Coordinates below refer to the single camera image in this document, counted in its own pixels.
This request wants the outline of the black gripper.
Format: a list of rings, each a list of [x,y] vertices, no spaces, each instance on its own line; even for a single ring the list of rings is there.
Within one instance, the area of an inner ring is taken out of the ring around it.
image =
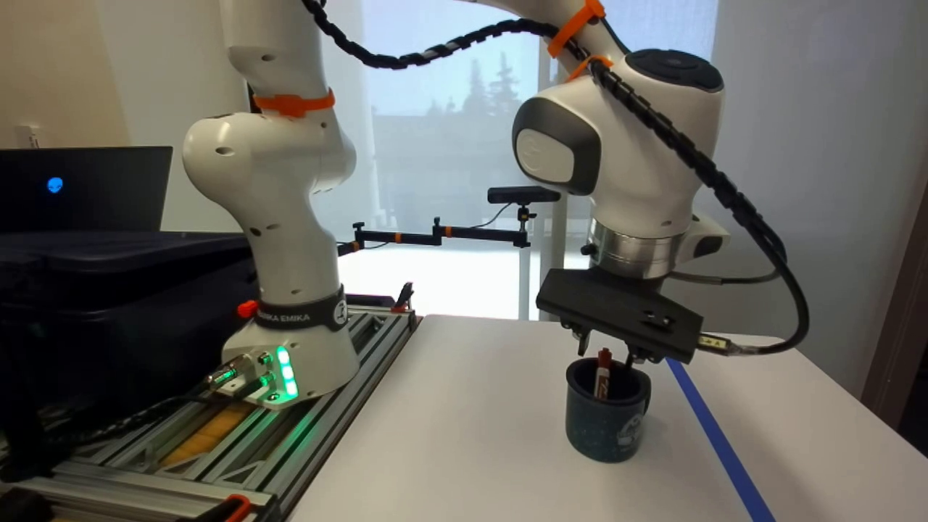
[[[648,282],[602,271],[550,271],[537,308],[577,333],[577,353],[587,352],[592,330],[628,345],[625,365],[644,360],[690,362],[700,316],[661,295]]]

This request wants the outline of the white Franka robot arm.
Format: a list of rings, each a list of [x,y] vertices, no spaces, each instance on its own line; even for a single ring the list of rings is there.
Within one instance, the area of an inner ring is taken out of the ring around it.
[[[657,294],[700,252],[693,162],[714,150],[721,76],[698,55],[625,50],[600,0],[473,0],[545,39],[564,78],[526,99],[511,147],[531,179],[593,210],[592,263],[545,276],[537,304],[564,327],[624,339],[644,358],[687,360],[698,316]],[[263,408],[342,389],[358,358],[334,237],[309,198],[352,169],[334,114],[316,0],[219,0],[229,63],[255,108],[200,120],[183,165],[200,195],[242,230],[258,302],[222,345],[216,387]]]

